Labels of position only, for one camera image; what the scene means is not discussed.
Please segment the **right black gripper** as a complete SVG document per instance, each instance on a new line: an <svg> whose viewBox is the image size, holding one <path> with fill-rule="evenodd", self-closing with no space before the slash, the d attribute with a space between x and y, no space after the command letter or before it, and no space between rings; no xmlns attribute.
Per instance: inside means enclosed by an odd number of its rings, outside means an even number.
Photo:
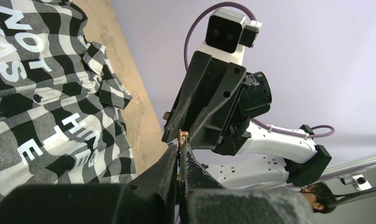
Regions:
<svg viewBox="0 0 376 224"><path fill-rule="evenodd" d="M271 90L265 75L195 51L172 111L162 142L189 132L191 149L221 155L237 154L250 137L252 118L270 110Z"/></svg>

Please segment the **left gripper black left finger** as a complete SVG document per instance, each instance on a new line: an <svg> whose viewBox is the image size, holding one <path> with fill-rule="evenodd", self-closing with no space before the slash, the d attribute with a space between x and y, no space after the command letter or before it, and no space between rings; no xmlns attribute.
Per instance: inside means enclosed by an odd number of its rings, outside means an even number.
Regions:
<svg viewBox="0 0 376 224"><path fill-rule="evenodd" d="M24 185L0 203L0 224L171 224L177 146L127 184Z"/></svg>

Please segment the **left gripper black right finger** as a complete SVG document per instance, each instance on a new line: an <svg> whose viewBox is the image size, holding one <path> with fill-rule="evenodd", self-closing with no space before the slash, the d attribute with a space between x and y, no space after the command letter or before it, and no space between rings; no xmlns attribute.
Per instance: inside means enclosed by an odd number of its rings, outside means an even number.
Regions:
<svg viewBox="0 0 376 224"><path fill-rule="evenodd" d="M313 224L304 197L287 190L232 190L215 180L193 155L190 144L180 149L182 224Z"/></svg>

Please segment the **gold glitter brooch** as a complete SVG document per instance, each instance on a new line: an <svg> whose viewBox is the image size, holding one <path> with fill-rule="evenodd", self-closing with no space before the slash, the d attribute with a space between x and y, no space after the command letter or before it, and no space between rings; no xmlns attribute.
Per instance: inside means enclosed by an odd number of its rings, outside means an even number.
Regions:
<svg viewBox="0 0 376 224"><path fill-rule="evenodd" d="M178 154L181 154L182 149L184 148L187 140L189 138L189 132L188 131L182 131L181 129L178 132L177 136L177 152Z"/></svg>

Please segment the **black white plaid shirt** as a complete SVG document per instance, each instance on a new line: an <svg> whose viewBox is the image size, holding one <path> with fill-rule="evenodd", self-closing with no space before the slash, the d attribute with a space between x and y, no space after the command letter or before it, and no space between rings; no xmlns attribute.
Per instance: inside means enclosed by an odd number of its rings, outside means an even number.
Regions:
<svg viewBox="0 0 376 224"><path fill-rule="evenodd" d="M28 184L136 178L131 95L70 0L0 0L0 203Z"/></svg>

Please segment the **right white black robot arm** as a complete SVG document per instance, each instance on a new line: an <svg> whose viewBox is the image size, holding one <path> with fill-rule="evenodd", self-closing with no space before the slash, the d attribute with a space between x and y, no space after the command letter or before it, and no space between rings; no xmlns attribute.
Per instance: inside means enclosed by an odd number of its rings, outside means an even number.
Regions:
<svg viewBox="0 0 376 224"><path fill-rule="evenodd" d="M270 110L272 95L264 73L249 73L196 51L172 110L166 113L163 142L188 133L192 150L223 156L256 154L255 160L199 164L222 186L235 189L256 184L316 182L331 161L324 146L314 142L313 128L296 130L266 125L256 117Z"/></svg>

